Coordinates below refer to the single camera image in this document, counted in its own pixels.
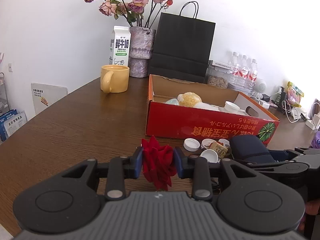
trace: mug handle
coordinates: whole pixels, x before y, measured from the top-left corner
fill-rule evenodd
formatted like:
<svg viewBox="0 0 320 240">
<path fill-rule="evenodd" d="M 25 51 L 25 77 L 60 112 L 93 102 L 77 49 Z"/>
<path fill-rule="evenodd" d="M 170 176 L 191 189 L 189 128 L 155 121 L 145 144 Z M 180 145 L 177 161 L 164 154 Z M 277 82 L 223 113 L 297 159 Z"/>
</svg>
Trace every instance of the mug handle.
<svg viewBox="0 0 320 240">
<path fill-rule="evenodd" d="M 112 77 L 112 75 L 113 75 L 113 71 L 112 70 L 110 70 L 110 71 L 108 71 L 105 75 L 104 75 L 104 77 L 103 77 L 103 79 L 102 79 L 102 91 L 105 93 L 105 94 L 108 94 L 108 93 L 110 93 L 111 92 L 111 87 L 110 87 L 110 81 L 111 81 L 111 77 Z"/>
</svg>

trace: plastic bottle cap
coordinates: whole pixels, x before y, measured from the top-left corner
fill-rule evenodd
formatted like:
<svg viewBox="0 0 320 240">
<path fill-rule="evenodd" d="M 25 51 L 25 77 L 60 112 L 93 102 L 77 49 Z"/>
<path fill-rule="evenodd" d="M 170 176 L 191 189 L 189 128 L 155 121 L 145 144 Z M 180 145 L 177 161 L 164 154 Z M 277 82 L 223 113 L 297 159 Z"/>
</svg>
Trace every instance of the plastic bottle cap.
<svg viewBox="0 0 320 240">
<path fill-rule="evenodd" d="M 209 163 L 217 163 L 218 161 L 217 152 L 211 149 L 204 150 L 200 156 L 206 158 Z"/>
<path fill-rule="evenodd" d="M 200 147 L 200 143 L 193 138 L 187 138 L 184 140 L 183 146 L 189 152 L 196 152 Z"/>
<path fill-rule="evenodd" d="M 230 147 L 230 142 L 226 139 L 220 139 L 219 142 L 223 143 L 223 146 Z"/>
<path fill-rule="evenodd" d="M 201 142 L 201 149 L 209 149 L 210 144 L 213 143 L 212 139 L 203 139 Z"/>
</svg>

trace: wooden table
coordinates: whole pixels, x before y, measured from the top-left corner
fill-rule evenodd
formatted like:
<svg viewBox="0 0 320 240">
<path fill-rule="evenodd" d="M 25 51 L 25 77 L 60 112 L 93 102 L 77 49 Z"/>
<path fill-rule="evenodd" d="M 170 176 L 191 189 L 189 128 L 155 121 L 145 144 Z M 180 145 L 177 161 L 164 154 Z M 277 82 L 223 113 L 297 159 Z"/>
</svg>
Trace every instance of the wooden table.
<svg viewBox="0 0 320 240">
<path fill-rule="evenodd" d="M 130 78 L 127 92 L 104 95 L 100 79 L 79 88 L 31 119 L 0 146 L 0 224 L 12 235 L 20 228 L 12 213 L 18 193 L 89 157 L 107 162 L 132 155 L 145 136 L 148 79 Z M 291 124 L 283 114 L 270 149 L 308 147 L 312 131 Z M 159 138 L 161 145 L 183 146 L 183 140 Z M 105 180 L 100 183 L 101 194 Z M 154 190 L 143 176 L 126 180 L 126 189 Z M 172 179 L 170 190 L 191 191 L 191 181 Z"/>
</svg>

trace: white wall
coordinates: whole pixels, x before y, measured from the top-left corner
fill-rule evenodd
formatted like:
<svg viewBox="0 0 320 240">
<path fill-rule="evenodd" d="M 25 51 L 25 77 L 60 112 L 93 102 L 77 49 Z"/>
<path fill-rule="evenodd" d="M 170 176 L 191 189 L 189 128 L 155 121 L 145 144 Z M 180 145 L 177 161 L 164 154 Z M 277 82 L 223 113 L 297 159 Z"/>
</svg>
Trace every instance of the white wall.
<svg viewBox="0 0 320 240">
<path fill-rule="evenodd" d="M 108 63 L 112 27 L 127 23 L 102 15 L 101 1 L 0 0 L 0 51 L 5 52 L 0 71 L 11 106 L 25 110 L 28 119 L 35 114 L 32 82 L 72 92 Z M 187 1 L 173 0 L 167 12 L 178 14 Z M 198 18 L 216 22 L 212 59 L 227 62 L 232 51 L 246 54 L 262 67 L 259 76 L 267 81 L 268 94 L 290 80 L 304 91 L 305 108 L 320 98 L 320 0 L 197 1 Z M 190 5 L 183 15 L 193 15 L 192 10 Z"/>
</svg>

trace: white sign board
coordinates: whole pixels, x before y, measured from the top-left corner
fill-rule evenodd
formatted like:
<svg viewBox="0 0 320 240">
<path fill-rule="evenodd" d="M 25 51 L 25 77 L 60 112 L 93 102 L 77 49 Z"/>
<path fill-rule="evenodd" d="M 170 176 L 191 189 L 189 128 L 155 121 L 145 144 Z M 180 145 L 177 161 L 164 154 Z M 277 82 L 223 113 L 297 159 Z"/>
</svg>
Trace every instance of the white sign board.
<svg viewBox="0 0 320 240">
<path fill-rule="evenodd" d="M 68 94 L 68 89 L 65 87 L 32 83 L 31 92 L 36 114 L 39 114 L 44 109 L 65 97 Z"/>
</svg>

